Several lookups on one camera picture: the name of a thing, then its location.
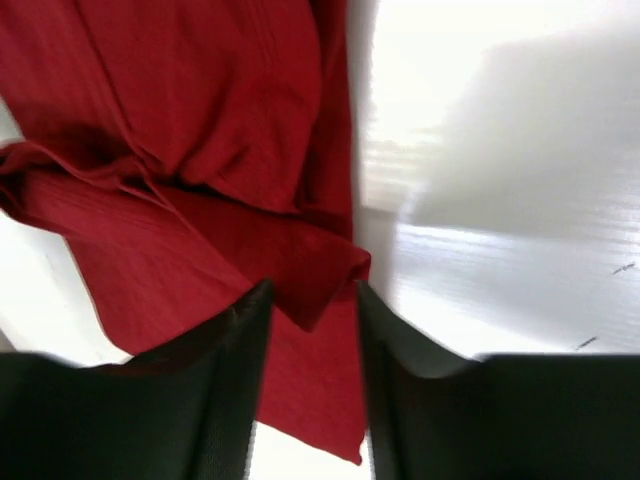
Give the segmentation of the dark red t shirt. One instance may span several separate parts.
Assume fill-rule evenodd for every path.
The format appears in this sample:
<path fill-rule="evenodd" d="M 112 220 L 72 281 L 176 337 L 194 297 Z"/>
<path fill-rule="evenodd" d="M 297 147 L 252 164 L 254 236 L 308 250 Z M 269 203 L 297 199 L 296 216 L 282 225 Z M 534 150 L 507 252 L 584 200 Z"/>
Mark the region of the dark red t shirt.
<path fill-rule="evenodd" d="M 1 206 L 138 354 L 275 290 L 259 420 L 359 462 L 343 1 L 5 1 Z"/>

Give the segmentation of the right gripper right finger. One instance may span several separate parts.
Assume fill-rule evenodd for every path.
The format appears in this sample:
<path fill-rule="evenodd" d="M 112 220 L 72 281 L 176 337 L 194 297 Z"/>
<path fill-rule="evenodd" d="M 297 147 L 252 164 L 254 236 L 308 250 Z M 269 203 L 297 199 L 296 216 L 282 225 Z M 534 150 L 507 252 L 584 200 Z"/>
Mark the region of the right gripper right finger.
<path fill-rule="evenodd" d="M 358 320 L 379 479 L 635 479 L 639 359 L 456 355 L 367 284 Z"/>

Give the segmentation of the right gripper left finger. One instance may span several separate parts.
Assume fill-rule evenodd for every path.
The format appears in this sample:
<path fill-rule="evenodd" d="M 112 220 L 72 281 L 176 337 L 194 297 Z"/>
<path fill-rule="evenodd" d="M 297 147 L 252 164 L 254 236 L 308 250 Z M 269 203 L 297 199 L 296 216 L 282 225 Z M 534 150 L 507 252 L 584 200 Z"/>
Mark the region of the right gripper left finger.
<path fill-rule="evenodd" d="M 1 357 L 5 479 L 243 479 L 273 290 L 123 364 Z"/>

